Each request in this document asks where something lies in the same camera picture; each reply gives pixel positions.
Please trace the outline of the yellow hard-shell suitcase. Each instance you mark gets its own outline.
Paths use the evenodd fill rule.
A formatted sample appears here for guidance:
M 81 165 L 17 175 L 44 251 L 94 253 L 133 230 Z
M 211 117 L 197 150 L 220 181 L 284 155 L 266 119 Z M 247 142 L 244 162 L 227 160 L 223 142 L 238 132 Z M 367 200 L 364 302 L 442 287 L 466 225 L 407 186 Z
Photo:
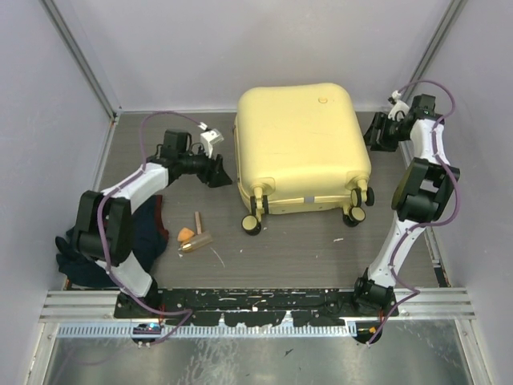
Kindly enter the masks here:
M 374 204 L 371 162 L 349 92 L 335 83 L 254 87 L 234 120 L 237 187 L 257 235 L 268 215 L 341 210 L 355 227 Z

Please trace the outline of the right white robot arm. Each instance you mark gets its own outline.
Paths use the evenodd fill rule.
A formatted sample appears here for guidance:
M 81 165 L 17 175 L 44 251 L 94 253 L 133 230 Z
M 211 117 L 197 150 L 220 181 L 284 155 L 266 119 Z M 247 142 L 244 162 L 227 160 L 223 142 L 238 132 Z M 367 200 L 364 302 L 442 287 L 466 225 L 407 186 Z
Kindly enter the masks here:
M 394 93 L 390 102 L 389 112 L 375 114 L 364 135 L 366 146 L 371 151 L 393 152 L 409 140 L 414 157 L 392 197 L 394 215 L 387 238 L 355 282 L 351 304 L 362 316 L 394 308 L 399 270 L 424 229 L 442 216 L 460 177 L 444 152 L 445 120 L 435 111 L 435 97 L 421 94 L 406 104 Z

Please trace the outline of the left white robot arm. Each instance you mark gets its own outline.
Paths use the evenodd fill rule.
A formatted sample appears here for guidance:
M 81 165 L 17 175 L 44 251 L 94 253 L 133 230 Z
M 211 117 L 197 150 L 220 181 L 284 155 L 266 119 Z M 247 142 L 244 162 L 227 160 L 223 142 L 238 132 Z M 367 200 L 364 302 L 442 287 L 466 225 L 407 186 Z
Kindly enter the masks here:
M 156 280 L 134 255 L 133 215 L 151 196 L 182 175 L 195 175 L 210 188 L 230 185 L 223 157 L 214 152 L 223 139 L 218 130 L 204 128 L 200 148 L 193 152 L 188 132 L 167 130 L 156 153 L 144 156 L 134 173 L 110 188 L 88 190 L 80 197 L 72 246 L 103 268 L 143 318 L 161 312 L 160 293 Z

